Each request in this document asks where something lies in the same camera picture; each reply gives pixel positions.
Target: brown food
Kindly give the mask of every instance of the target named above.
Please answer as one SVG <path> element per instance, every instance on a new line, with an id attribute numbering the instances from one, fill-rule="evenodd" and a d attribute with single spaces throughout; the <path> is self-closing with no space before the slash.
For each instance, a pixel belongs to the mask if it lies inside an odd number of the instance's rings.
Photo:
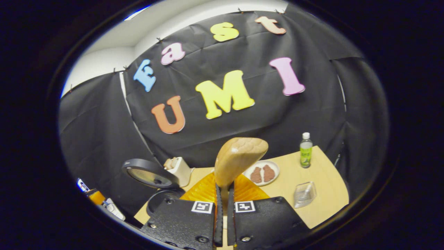
<path id="1" fill-rule="evenodd" d="M 270 166 L 264 166 L 264 181 L 269 182 L 274 178 L 274 170 L 270 168 Z"/>
<path id="2" fill-rule="evenodd" d="M 256 167 L 254 171 L 250 175 L 250 180 L 254 183 L 261 183 L 262 177 L 261 177 L 261 168 Z"/>

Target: black fabric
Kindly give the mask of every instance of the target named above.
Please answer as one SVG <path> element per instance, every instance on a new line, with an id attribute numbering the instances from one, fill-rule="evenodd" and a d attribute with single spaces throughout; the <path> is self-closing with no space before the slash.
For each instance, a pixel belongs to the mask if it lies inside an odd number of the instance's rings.
<path id="1" fill-rule="evenodd" d="M 73 177 L 111 198 L 127 217 L 155 192 L 121 171 L 125 160 L 152 156 L 134 127 L 118 73 L 92 78 L 61 99 L 59 134 Z"/>
<path id="2" fill-rule="evenodd" d="M 286 34 L 273 34 L 255 23 L 260 16 L 277 20 Z M 222 22 L 232 23 L 239 37 L 217 42 L 210 27 Z M 174 42 L 182 43 L 185 57 L 162 65 L 161 51 Z M 292 59 L 291 66 L 306 87 L 303 93 L 282 94 L 282 79 L 268 64 L 278 57 Z M 161 162 L 182 156 L 190 167 L 213 166 L 220 147 L 233 137 L 262 138 L 270 146 L 264 158 L 277 157 L 298 151 L 301 134 L 310 132 L 314 144 L 332 162 L 342 153 L 337 168 L 353 190 L 353 200 L 377 175 L 379 166 L 375 164 L 384 156 L 389 133 L 381 83 L 362 58 L 339 32 L 289 4 L 284 15 L 230 13 L 185 27 L 144 52 L 124 79 L 133 119 Z M 151 60 L 149 66 L 156 76 L 148 93 L 133 80 L 144 59 Z M 255 105 L 206 119 L 206 106 L 195 86 L 210 80 L 222 88 L 224 75 L 233 70 L 243 71 L 242 79 Z M 151 109 L 176 95 L 181 97 L 186 124 L 182 131 L 166 134 Z M 165 113 L 174 123 L 170 106 L 166 105 Z"/>

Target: pink letter i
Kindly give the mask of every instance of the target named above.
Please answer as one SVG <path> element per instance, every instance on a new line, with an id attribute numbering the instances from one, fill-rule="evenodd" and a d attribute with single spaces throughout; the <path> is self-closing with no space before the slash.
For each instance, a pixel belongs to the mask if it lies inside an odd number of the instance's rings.
<path id="1" fill-rule="evenodd" d="M 305 86 L 297 80 L 290 63 L 291 59 L 288 57 L 280 57 L 270 61 L 270 65 L 277 69 L 282 78 L 282 82 L 284 83 L 284 90 L 282 92 L 286 96 L 301 93 L 305 90 Z"/>

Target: wooden handle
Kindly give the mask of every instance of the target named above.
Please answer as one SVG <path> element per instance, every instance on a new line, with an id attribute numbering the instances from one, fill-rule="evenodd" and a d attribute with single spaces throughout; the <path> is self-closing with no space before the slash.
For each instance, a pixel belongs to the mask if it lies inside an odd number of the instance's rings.
<path id="1" fill-rule="evenodd" d="M 234 179 L 264 156 L 268 143 L 259 138 L 236 137 L 219 150 L 214 165 L 214 178 L 221 189 L 224 210 L 228 202 L 228 188 Z"/>

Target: bottle label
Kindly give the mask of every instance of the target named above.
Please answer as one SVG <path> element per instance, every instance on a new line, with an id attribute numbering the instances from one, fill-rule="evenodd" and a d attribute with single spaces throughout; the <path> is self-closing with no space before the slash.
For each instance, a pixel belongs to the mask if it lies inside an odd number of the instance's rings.
<path id="1" fill-rule="evenodd" d="M 301 148 L 301 165 L 306 167 L 310 165 L 311 160 L 311 147 L 308 149 Z"/>

